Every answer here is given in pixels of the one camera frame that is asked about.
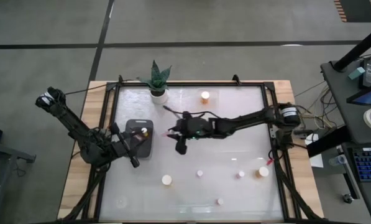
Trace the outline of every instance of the white pot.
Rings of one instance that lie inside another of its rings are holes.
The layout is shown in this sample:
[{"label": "white pot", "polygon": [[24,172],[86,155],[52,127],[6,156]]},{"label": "white pot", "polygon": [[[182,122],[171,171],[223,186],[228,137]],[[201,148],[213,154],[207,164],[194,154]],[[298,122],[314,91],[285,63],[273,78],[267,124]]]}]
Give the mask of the white pot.
[{"label": "white pot", "polygon": [[165,90],[165,93],[162,96],[153,96],[153,94],[149,91],[150,98],[152,99],[152,102],[155,104],[164,104],[168,99],[167,90]]}]

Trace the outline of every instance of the concrete floor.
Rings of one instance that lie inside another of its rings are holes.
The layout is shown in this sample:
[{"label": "concrete floor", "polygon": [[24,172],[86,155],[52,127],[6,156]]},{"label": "concrete floor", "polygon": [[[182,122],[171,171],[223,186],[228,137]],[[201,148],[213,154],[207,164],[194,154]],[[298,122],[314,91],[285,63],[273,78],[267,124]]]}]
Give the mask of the concrete floor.
[{"label": "concrete floor", "polygon": [[[0,0],[0,44],[97,43],[108,0]],[[176,41],[360,40],[371,24],[342,23],[330,0],[116,0],[106,43]],[[336,60],[350,45],[302,47],[194,47],[104,49],[96,80],[146,77],[155,59],[173,65],[172,80],[291,80],[295,94],[323,80],[319,65]],[[34,105],[47,87],[64,92],[88,84],[95,49],[0,50],[2,142],[37,154],[12,176],[0,223],[33,223],[57,216],[73,141],[65,128]],[[324,85],[299,97],[309,106]],[[81,113],[85,94],[68,97]],[[330,114],[342,124],[338,111]],[[317,177],[326,218],[371,223],[363,201],[344,204],[341,176]]]}]

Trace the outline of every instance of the white cap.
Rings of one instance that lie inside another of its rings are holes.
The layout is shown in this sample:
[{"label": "white cap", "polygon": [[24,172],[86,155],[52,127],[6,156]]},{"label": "white cap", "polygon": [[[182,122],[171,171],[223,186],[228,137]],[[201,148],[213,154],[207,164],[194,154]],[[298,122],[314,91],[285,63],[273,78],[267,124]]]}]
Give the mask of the white cap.
[{"label": "white cap", "polygon": [[224,199],[219,198],[219,199],[216,200],[216,203],[217,203],[218,205],[224,205]]},{"label": "white cap", "polygon": [[270,174],[270,171],[269,171],[268,168],[266,168],[266,167],[260,167],[260,169],[259,169],[259,174],[260,174],[262,177],[268,177],[268,175]]},{"label": "white cap", "polygon": [[210,97],[210,93],[208,91],[204,91],[202,92],[201,96],[203,99],[207,100]]},{"label": "white cap", "polygon": [[170,175],[164,175],[162,177],[162,183],[166,186],[169,186],[170,184],[172,184],[172,177],[170,177]]},{"label": "white cap", "polygon": [[201,177],[201,176],[203,175],[203,171],[198,170],[198,171],[196,172],[196,175],[197,175],[198,177]]},{"label": "white cap", "polygon": [[237,173],[237,177],[238,178],[242,178],[242,177],[244,177],[245,176],[245,172],[243,172],[243,171],[239,171],[238,173]]}]

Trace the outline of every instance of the wooden edge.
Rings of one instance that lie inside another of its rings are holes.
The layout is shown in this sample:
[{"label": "wooden edge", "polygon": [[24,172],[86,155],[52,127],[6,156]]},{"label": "wooden edge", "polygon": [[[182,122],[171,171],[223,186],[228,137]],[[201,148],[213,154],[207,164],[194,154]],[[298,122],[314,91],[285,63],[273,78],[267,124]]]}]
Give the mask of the wooden edge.
[{"label": "wooden edge", "polygon": [[[129,83],[137,83],[139,81],[126,81]],[[217,82],[217,83],[222,83],[222,82],[235,82],[232,80],[202,80],[202,81],[192,81],[192,80],[187,80],[187,81],[169,81],[168,83],[177,83],[177,82]],[[277,100],[279,103],[295,103],[295,99],[293,96],[293,90],[291,88],[291,84],[289,80],[244,80],[242,83],[250,83],[250,82],[274,82],[275,84],[275,92],[277,94]],[[93,81],[90,82],[89,88],[94,88],[96,86],[100,85],[105,85],[107,81]],[[86,96],[86,101],[85,101],[85,106],[86,104],[88,105],[88,110],[86,108],[84,110],[84,113],[81,117],[83,121],[88,126],[95,127],[98,126],[99,123],[99,115],[98,117],[93,117],[93,114],[101,114],[102,110],[102,102],[103,102],[103,97],[104,93],[101,92],[105,91],[105,86],[102,86],[100,88],[96,88],[93,90],[89,90],[87,92]],[[107,119],[109,120],[109,115],[111,112],[112,108],[112,98],[110,98],[109,103],[108,103],[108,109],[107,109]],[[305,146],[304,141],[297,141],[298,144],[301,144]],[[77,144],[75,144],[74,151],[79,151]],[[315,179],[312,173],[312,167],[311,164],[309,163],[309,156],[308,152],[300,147],[294,147],[289,150],[289,156],[290,156],[290,162],[291,162],[291,168],[293,171],[293,176],[295,178],[295,184],[296,188],[298,189],[300,195],[302,198],[305,200],[305,202],[313,209],[313,211],[319,215],[320,217],[323,217],[323,210],[321,206],[321,202],[319,199],[318,195],[318,190],[316,188],[315,184]],[[295,167],[301,166],[303,167],[302,170],[300,169],[295,169]],[[78,190],[79,187],[81,187],[83,184],[80,184],[80,181],[84,177],[88,179],[88,174],[89,174],[89,165],[85,164],[80,157],[74,158],[71,163],[70,163],[70,170],[68,171],[68,176],[66,178],[66,183],[65,183],[65,189],[64,193],[62,196],[62,201],[60,205],[60,209],[58,212],[58,218],[64,217],[66,214],[70,212],[70,210],[76,205],[78,200],[80,199],[81,195],[79,195]],[[80,173],[78,176],[76,175],[71,175],[71,171],[76,171]],[[76,189],[75,191],[71,191],[71,185],[75,185],[74,187]],[[285,188],[286,192],[286,202],[288,204],[289,212],[291,213],[291,217],[294,217],[294,210],[293,210],[293,204],[291,202],[291,195],[289,191]],[[93,199],[92,201],[95,201],[95,195],[96,191],[93,192]],[[90,211],[90,215],[92,215],[94,209],[93,206],[91,206],[92,210]]]}]

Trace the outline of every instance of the potted plant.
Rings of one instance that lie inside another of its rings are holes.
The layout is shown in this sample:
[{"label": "potted plant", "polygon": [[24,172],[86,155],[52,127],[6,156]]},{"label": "potted plant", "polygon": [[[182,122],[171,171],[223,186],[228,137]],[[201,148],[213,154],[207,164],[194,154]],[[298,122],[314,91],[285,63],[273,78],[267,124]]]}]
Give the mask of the potted plant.
[{"label": "potted plant", "polygon": [[138,81],[143,82],[149,86],[150,97],[152,99],[152,102],[156,104],[162,104],[167,101],[168,95],[166,90],[168,88],[166,81],[168,79],[168,76],[170,75],[171,68],[172,66],[160,72],[158,65],[155,61],[153,61],[151,68],[151,79],[146,80],[137,77]]}]

